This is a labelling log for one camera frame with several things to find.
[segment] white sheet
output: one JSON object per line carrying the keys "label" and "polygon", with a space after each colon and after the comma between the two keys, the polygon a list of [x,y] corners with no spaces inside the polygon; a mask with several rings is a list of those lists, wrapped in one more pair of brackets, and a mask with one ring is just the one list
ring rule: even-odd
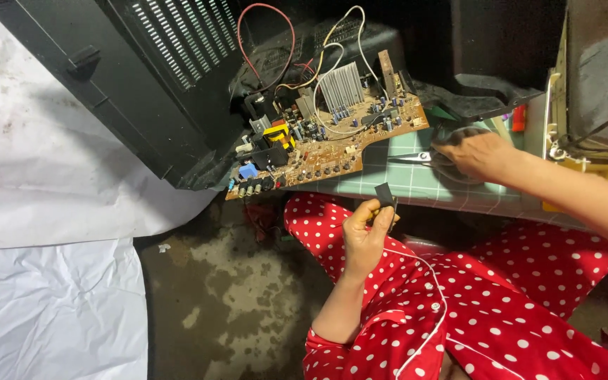
{"label": "white sheet", "polygon": [[0,380],[146,378],[131,239],[0,250]]}
{"label": "white sheet", "polygon": [[0,24],[0,248],[155,235],[215,195],[156,178]]}

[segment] person's left hand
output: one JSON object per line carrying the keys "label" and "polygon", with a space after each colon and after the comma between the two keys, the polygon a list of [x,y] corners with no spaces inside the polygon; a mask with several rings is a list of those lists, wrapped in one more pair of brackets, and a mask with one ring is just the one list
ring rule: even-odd
{"label": "person's left hand", "polygon": [[366,229],[367,219],[380,207],[379,200],[361,203],[358,209],[342,223],[346,246],[344,276],[365,281],[379,263],[384,249],[384,238],[391,227],[393,207],[383,208],[374,219],[373,227]]}

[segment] red polka dot pajamas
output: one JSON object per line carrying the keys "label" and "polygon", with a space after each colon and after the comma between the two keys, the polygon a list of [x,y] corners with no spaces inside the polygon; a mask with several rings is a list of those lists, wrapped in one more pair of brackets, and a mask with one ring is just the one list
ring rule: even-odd
{"label": "red polka dot pajamas", "polygon": [[[351,214],[323,194],[295,194],[285,209],[286,228],[332,281]],[[566,323],[607,273],[608,241],[547,224],[426,260],[386,237],[359,335],[344,346],[309,331],[305,378],[436,380],[448,350],[474,380],[608,379],[608,351]]]}

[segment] concrete floor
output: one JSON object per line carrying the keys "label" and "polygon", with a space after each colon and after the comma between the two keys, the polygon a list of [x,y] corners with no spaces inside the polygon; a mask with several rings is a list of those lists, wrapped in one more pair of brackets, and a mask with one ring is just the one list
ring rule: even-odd
{"label": "concrete floor", "polygon": [[[218,197],[187,225],[136,239],[147,281],[151,379],[302,379],[306,333],[332,284],[298,243],[259,246],[242,208]],[[401,210],[400,224],[420,237],[461,246],[480,232],[451,211]],[[499,225],[468,217],[468,225],[492,226],[483,233]],[[598,338],[608,327],[608,301],[589,298],[571,322]]]}

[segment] green grid mat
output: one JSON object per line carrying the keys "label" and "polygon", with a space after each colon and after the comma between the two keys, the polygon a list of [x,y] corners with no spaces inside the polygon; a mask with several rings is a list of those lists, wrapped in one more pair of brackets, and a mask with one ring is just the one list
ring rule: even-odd
{"label": "green grid mat", "polygon": [[[488,123],[479,122],[476,125],[486,127]],[[393,195],[403,204],[472,211],[582,228],[581,223],[565,214],[523,210],[522,194],[514,189],[492,183],[464,185],[427,166],[387,162],[389,156],[428,151],[431,134],[432,129],[428,128],[376,142],[363,151],[362,172],[317,180],[289,189],[370,198],[376,195],[375,186],[388,183]],[[511,137],[517,148],[524,146],[521,133],[511,132]]]}

